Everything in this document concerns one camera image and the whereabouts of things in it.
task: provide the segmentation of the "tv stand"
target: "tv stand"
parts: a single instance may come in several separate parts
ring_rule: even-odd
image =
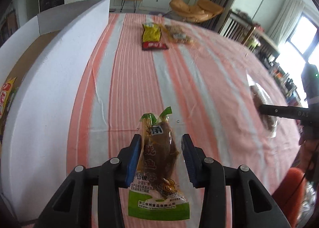
[[[65,3],[72,3],[77,1],[84,1],[84,0],[65,0]],[[161,12],[167,13],[169,11],[169,2],[171,0],[142,0],[138,5],[137,9],[139,10],[147,10],[147,11],[154,11],[154,12]],[[134,10],[133,1],[126,1],[125,2],[125,9],[132,9]],[[121,9],[121,1],[120,0],[110,0],[110,9]]]

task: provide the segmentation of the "striped tablecloth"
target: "striped tablecloth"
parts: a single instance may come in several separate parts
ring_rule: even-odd
[[[253,105],[247,74],[277,105],[286,105],[274,80],[239,43],[181,22],[195,45],[171,44],[169,50],[143,51],[142,24],[169,24],[166,18],[110,14],[87,64],[74,103],[67,145],[68,173],[77,165],[94,167],[130,144],[143,113],[160,114],[171,106],[176,141],[189,133],[195,146],[225,166],[248,165],[270,193],[278,187],[298,150],[294,120],[279,119],[277,135],[267,134]],[[182,157],[177,172],[189,199],[187,221],[155,222],[127,216],[128,190],[122,189],[125,227],[198,227],[203,190],[188,181]],[[97,224],[97,191],[93,198]],[[231,214],[227,216],[231,225]]]

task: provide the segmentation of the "black cable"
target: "black cable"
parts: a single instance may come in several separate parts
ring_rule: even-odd
[[[306,173],[307,173],[307,171],[309,170],[309,167],[310,167],[310,165],[311,165],[311,159],[312,159],[312,157],[314,156],[314,154],[316,153],[316,151],[317,151],[317,149],[318,149],[318,146],[319,146],[319,141],[317,142],[316,148],[315,148],[314,152],[312,153],[312,156],[311,156],[310,161],[309,161],[309,163],[308,163],[308,166],[307,166],[307,169],[306,169],[306,171],[305,171],[305,174],[303,175],[303,177],[302,177],[300,183],[298,184],[298,186],[296,187],[296,189],[294,190],[294,192],[288,197],[288,199],[287,199],[287,201],[286,201],[286,203],[284,204],[283,207],[286,206],[286,204],[288,203],[288,201],[289,201],[289,200],[292,198],[292,196],[296,193],[296,191],[298,190],[298,188],[299,188],[300,185],[302,184],[303,180],[305,179]]]

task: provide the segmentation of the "tan armchair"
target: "tan armchair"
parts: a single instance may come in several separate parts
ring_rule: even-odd
[[[172,10],[187,22],[204,22],[224,11],[224,8],[210,0],[198,0],[194,6],[189,6],[183,0],[171,0]]]

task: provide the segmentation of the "orange chair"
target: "orange chair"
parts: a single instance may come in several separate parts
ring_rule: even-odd
[[[189,6],[183,0],[171,0],[172,10],[187,22],[199,23],[207,21],[224,11],[224,8],[210,0],[198,0],[194,6]]]
[[[298,214],[304,198],[306,181],[300,184],[304,173],[298,168],[290,168],[286,177],[272,195],[290,226],[296,227]]]

